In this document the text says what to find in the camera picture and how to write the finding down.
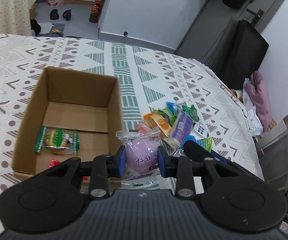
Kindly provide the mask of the light green candy packet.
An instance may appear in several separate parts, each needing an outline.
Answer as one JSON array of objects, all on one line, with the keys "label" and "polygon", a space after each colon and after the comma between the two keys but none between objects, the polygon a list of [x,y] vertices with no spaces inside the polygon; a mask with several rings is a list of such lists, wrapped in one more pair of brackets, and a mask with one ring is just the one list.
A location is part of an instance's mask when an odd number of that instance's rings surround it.
[{"label": "light green candy packet", "polygon": [[196,141],[196,143],[201,146],[202,148],[204,148],[205,150],[207,150],[208,152],[212,151],[212,142],[213,139],[212,137],[208,137],[208,138],[204,138],[204,139],[199,139]]}]

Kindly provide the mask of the black sesame cake packet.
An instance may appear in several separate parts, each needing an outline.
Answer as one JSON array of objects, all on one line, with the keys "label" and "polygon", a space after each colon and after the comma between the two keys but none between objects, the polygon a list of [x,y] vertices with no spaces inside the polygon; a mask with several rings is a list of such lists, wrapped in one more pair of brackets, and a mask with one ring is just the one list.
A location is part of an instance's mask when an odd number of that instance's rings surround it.
[{"label": "black sesame cake packet", "polygon": [[207,125],[202,122],[196,122],[193,129],[200,137],[207,138],[209,136],[209,129]]}]

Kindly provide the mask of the purple wafer packet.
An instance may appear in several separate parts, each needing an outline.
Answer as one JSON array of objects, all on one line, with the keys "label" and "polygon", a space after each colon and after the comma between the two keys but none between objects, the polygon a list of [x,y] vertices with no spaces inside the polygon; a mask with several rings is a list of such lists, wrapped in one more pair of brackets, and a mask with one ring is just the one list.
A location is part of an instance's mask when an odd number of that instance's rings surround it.
[{"label": "purple wafer packet", "polygon": [[193,119],[183,110],[180,110],[175,123],[172,126],[171,138],[178,143],[182,143],[184,138],[190,134],[192,126]]}]

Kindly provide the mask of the red candy bar packet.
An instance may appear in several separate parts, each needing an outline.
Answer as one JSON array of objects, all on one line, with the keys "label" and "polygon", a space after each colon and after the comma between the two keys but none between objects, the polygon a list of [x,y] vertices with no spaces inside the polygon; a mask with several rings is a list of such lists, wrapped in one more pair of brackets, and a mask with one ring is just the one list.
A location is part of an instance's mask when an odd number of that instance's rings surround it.
[{"label": "red candy bar packet", "polygon": [[49,164],[49,168],[52,168],[56,165],[60,164],[60,161],[56,160],[56,159],[51,159],[50,164]]}]

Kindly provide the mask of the pink snack packet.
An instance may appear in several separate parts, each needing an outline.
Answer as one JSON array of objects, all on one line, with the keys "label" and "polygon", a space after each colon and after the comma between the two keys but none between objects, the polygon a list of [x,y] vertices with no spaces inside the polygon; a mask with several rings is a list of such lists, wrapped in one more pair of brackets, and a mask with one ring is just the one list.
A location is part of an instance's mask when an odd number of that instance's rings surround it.
[{"label": "pink snack packet", "polygon": [[147,137],[156,137],[160,134],[160,129],[158,129],[157,127],[151,128],[143,121],[137,124],[135,130]]}]

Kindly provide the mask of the orange cracker packet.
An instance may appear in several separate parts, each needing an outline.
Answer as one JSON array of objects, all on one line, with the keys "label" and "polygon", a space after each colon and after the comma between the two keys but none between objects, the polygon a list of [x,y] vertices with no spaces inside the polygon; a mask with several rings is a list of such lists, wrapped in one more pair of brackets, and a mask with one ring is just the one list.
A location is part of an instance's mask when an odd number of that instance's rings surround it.
[{"label": "orange cracker packet", "polygon": [[168,138],[171,132],[171,126],[167,120],[159,113],[152,112],[143,117],[144,121],[150,128],[157,127],[160,129],[161,137]]}]

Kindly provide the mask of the dark green candy packet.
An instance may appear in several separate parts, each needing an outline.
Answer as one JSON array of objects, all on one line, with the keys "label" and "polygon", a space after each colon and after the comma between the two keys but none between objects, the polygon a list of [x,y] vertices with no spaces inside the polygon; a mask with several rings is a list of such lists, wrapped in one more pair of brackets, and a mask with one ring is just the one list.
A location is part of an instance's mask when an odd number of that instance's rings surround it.
[{"label": "dark green candy packet", "polygon": [[198,116],[197,109],[194,105],[191,106],[182,105],[182,109],[187,115],[191,117],[191,119],[194,122],[199,122],[200,118]]}]

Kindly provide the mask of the green pastry packet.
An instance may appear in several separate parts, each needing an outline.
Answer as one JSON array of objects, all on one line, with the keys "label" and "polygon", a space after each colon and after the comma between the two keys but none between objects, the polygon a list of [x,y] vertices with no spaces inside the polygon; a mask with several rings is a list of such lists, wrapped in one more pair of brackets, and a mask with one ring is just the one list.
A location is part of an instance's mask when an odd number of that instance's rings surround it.
[{"label": "green pastry packet", "polygon": [[52,154],[77,154],[79,151],[79,136],[76,130],[41,126],[37,137],[35,152],[43,148]]}]

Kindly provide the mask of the blue candy packet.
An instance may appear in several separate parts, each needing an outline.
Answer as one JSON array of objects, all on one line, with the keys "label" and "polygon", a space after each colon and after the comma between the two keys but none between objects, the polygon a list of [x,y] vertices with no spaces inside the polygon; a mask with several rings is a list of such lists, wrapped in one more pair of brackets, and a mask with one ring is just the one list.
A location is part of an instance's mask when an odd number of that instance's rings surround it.
[{"label": "blue candy packet", "polygon": [[167,108],[174,114],[177,115],[178,113],[178,107],[175,102],[166,102]]}]

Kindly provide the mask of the brown cardboard box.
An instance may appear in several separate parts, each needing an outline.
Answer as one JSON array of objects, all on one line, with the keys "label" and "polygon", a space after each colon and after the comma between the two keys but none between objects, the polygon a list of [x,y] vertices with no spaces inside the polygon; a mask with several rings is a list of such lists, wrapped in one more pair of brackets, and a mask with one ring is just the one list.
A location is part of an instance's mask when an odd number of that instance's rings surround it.
[{"label": "brown cardboard box", "polygon": [[35,150],[42,126],[76,130],[80,139],[75,155],[82,161],[115,154],[123,129],[118,78],[80,70],[45,68],[30,97],[14,146],[12,168],[19,180],[49,168],[50,161],[65,161],[69,154]]}]

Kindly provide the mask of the blue floor mat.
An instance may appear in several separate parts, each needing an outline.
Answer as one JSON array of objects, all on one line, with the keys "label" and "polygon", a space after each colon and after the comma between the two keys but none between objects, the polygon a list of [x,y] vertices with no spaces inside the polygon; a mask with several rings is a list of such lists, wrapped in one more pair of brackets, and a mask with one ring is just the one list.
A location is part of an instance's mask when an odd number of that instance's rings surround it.
[{"label": "blue floor mat", "polygon": [[41,31],[39,36],[43,37],[63,37],[65,24],[62,23],[51,23],[51,22],[41,22]]}]

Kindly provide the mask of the right black slipper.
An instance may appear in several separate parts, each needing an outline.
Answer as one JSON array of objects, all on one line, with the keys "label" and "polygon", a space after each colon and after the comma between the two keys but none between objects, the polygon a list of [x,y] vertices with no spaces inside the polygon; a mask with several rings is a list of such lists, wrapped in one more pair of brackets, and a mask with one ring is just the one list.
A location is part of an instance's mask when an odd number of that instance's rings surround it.
[{"label": "right black slipper", "polygon": [[66,10],[63,12],[63,18],[66,21],[70,21],[71,20],[71,9]]}]

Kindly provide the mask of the black slipper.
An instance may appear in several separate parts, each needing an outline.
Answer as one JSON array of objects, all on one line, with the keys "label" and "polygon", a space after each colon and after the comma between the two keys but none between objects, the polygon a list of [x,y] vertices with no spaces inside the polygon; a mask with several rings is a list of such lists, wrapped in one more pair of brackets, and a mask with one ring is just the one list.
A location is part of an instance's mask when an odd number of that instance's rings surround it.
[{"label": "black slipper", "polygon": [[53,9],[50,12],[50,20],[58,20],[59,19],[59,13],[57,9]]},{"label": "black slipper", "polygon": [[71,9],[66,10],[63,12],[63,18],[66,21],[70,21],[71,20]]}]

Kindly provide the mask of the small cardboard box on floor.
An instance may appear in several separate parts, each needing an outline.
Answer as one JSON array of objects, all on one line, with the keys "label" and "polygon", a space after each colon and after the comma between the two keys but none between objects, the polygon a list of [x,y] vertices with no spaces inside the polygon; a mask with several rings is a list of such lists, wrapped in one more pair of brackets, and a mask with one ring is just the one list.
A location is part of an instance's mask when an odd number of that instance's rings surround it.
[{"label": "small cardboard box on floor", "polygon": [[37,15],[37,7],[38,4],[34,3],[32,5],[32,7],[30,8],[29,12],[30,12],[30,19],[35,19],[36,15]]}]

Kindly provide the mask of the pack of water bottles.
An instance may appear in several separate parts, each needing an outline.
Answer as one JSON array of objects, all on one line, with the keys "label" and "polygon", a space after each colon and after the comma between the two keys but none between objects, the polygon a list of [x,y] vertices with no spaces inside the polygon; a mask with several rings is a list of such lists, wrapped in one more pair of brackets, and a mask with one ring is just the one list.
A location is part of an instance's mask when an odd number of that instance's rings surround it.
[{"label": "pack of water bottles", "polygon": [[64,5],[64,0],[47,0],[48,7],[61,7]]}]

